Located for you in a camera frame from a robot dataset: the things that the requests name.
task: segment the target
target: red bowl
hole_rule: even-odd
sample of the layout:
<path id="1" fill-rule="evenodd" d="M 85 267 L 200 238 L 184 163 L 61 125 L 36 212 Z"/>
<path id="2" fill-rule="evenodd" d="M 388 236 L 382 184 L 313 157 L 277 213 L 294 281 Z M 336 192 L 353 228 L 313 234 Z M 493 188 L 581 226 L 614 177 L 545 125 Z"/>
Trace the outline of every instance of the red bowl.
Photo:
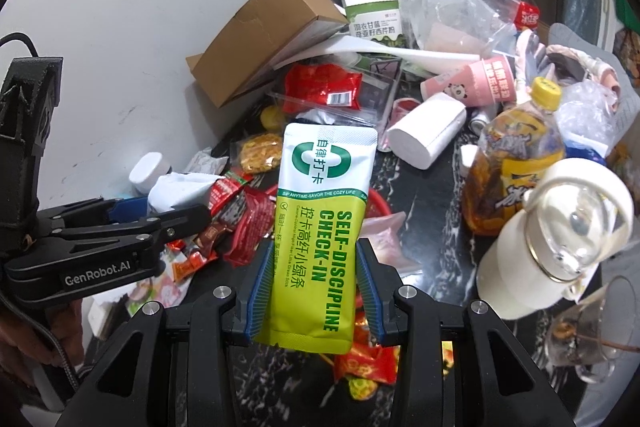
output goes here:
<path id="1" fill-rule="evenodd" d="M 278 195 L 278 184 L 273 185 L 273 187 L 267 188 L 265 193 L 270 196 Z M 369 189 L 369 198 L 367 200 L 367 211 L 365 213 L 365 217 L 380 217 L 380 216 L 390 216 L 391 208 L 389 208 L 388 203 L 386 203 L 385 199 L 380 196 L 373 188 Z"/>

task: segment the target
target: white wall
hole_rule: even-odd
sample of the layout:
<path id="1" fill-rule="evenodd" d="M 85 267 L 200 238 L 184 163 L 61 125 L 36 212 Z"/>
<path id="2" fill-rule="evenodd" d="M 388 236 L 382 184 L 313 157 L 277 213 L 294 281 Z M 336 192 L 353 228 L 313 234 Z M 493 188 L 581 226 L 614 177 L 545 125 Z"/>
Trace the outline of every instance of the white wall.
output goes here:
<path id="1" fill-rule="evenodd" d="M 23 31 L 40 55 L 65 59 L 40 172 L 42 208 L 129 190 L 144 153 L 182 169 L 217 143 L 252 101 L 216 109 L 184 57 L 204 51 L 247 0 L 9 0 L 0 35 Z M 0 81 L 21 44 L 0 51 Z"/>

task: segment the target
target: yellow-green sachet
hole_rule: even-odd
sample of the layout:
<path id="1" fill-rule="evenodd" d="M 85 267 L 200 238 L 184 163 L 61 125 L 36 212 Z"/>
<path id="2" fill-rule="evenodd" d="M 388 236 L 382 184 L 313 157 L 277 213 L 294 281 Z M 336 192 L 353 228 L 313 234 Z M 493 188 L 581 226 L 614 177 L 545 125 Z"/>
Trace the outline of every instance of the yellow-green sachet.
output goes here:
<path id="1" fill-rule="evenodd" d="M 287 126 L 273 288 L 258 341 L 311 353 L 351 348 L 355 247 L 377 140 L 368 127 Z"/>

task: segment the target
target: screw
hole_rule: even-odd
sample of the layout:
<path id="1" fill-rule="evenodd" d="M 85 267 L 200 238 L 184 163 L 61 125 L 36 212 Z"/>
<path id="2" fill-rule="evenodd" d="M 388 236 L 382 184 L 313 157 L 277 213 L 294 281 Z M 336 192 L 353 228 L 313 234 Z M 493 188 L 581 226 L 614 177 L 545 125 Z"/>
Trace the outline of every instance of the screw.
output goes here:
<path id="1" fill-rule="evenodd" d="M 473 301 L 471 303 L 471 311 L 477 313 L 478 315 L 484 315 L 487 311 L 489 311 L 489 305 L 484 301 Z"/>
<path id="2" fill-rule="evenodd" d="M 160 311 L 160 303 L 151 301 L 142 306 L 142 312 L 145 315 L 155 315 Z"/>
<path id="3" fill-rule="evenodd" d="M 400 286 L 398 288 L 398 293 L 405 299 L 413 299 L 416 295 L 418 295 L 418 290 L 413 286 Z"/>
<path id="4" fill-rule="evenodd" d="M 213 290 L 213 295 L 215 295 L 218 299 L 226 299 L 229 295 L 231 295 L 231 288 L 229 288 L 229 286 L 218 286 L 215 290 Z"/>

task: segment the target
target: black marble table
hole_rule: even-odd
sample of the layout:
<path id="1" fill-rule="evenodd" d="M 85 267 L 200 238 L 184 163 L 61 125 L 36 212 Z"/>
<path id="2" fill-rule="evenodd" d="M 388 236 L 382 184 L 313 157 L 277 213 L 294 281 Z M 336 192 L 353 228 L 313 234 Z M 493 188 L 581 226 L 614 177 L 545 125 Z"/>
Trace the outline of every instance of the black marble table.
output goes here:
<path id="1" fill-rule="evenodd" d="M 420 98 L 417 84 L 401 81 L 397 98 Z M 213 151 L 213 156 L 226 155 L 229 143 L 262 131 L 260 111 L 271 103 L 258 102 Z M 422 273 L 410 276 L 406 283 L 421 288 L 434 299 L 457 305 L 477 298 L 476 267 L 493 239 L 470 233 L 460 214 L 463 180 L 459 174 L 460 147 L 475 143 L 468 130 L 459 133 L 437 161 L 420 171 L 399 160 L 392 153 L 378 153 L 370 186 L 389 203 L 393 212 L 405 211 L 406 221 L 399 232 L 402 252 L 422 265 Z M 268 188 L 277 182 L 277 172 L 269 172 L 258 180 Z M 198 272 L 191 283 L 185 302 L 197 299 L 220 284 L 234 285 L 241 280 L 243 269 L 232 269 L 222 261 Z M 599 274 L 588 290 L 600 286 Z M 571 303 L 561 301 L 552 309 L 541 311 L 509 323 L 517 339 L 534 361 L 548 374 L 572 415 L 577 412 L 585 384 L 571 368 L 547 367 L 543 339 L 550 323 L 560 310 Z M 289 351 L 263 345 L 232 349 L 236 393 L 245 425 L 326 426 L 349 425 L 378 427 L 388 422 L 393 388 L 381 385 L 368 401 L 350 398 L 346 383 L 334 382 L 331 367 L 317 355 Z M 446 380 L 445 422 L 453 425 L 453 378 Z"/>

